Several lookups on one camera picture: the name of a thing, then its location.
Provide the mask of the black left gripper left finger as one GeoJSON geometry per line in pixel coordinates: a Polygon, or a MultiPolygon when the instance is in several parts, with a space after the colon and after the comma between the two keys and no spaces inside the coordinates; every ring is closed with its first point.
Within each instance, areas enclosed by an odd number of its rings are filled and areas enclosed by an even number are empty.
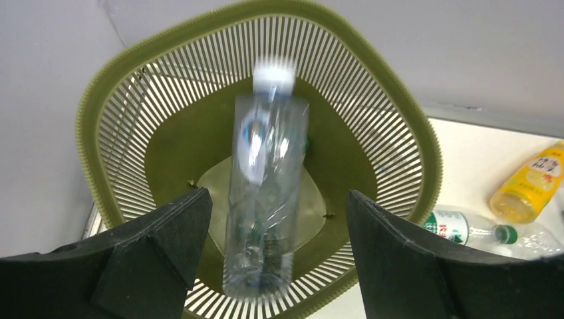
{"type": "Polygon", "coordinates": [[[212,200],[193,189],[49,253],[1,259],[2,318],[181,318],[212,200]]]}

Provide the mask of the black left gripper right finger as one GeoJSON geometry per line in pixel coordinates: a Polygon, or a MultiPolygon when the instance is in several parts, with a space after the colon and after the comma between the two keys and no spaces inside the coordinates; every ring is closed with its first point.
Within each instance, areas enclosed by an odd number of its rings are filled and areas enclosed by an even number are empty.
{"type": "Polygon", "coordinates": [[[563,256],[524,261],[466,247],[357,190],[347,225],[367,318],[562,318],[563,256]]]}

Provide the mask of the green label Nongfu water bottle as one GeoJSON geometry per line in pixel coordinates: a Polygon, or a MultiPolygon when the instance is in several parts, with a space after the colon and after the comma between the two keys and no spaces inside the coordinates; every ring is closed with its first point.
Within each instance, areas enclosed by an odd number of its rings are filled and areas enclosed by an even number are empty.
{"type": "Polygon", "coordinates": [[[537,223],[498,223],[456,206],[435,206],[422,227],[454,243],[505,257],[534,260],[563,254],[563,244],[537,223]]]}

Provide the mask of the small clear water bottle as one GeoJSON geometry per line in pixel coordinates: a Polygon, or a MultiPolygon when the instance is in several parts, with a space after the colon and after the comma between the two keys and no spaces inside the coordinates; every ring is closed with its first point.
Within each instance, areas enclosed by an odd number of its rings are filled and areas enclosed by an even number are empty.
{"type": "Polygon", "coordinates": [[[235,100],[223,292],[240,300],[286,292],[307,147],[309,104],[281,56],[257,59],[252,92],[235,100]]]}

